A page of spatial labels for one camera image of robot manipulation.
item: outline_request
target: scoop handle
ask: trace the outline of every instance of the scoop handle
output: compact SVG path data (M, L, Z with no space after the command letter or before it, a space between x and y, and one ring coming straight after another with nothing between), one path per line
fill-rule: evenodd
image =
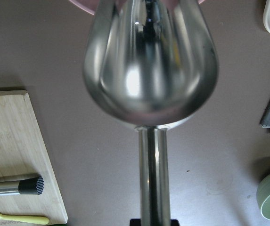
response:
M47 217L38 217L38 216L16 216L16 215L1 215L3 220L12 220L12 221L20 221L38 225L46 225L49 223L49 219Z
M167 129L140 127L141 226L171 226Z

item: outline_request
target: black stand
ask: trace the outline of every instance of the black stand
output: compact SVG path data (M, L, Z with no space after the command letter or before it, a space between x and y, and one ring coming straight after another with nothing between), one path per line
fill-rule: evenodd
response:
M141 220L140 219L131 219L130 220L130 226L141 226ZM178 220L172 220L171 226L180 226Z

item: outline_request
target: yellow spatula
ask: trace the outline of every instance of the yellow spatula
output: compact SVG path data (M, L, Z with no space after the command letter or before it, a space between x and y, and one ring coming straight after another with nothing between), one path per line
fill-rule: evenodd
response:
M47 217L38 217L38 216L17 216L17 215L0 214L0 220L13 220L38 225L46 225L47 223L49 223L49 219Z

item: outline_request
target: black muddler tip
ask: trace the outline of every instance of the black muddler tip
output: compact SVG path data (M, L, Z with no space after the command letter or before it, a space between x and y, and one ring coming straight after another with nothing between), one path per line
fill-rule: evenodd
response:
M21 180L18 184L20 194L42 194L44 190L44 180L42 177Z

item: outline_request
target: pink bowl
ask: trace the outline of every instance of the pink bowl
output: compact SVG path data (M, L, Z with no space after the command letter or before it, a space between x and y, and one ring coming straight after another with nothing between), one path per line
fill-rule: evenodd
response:
M99 0L69 0L69 1L92 15L94 15L99 2Z

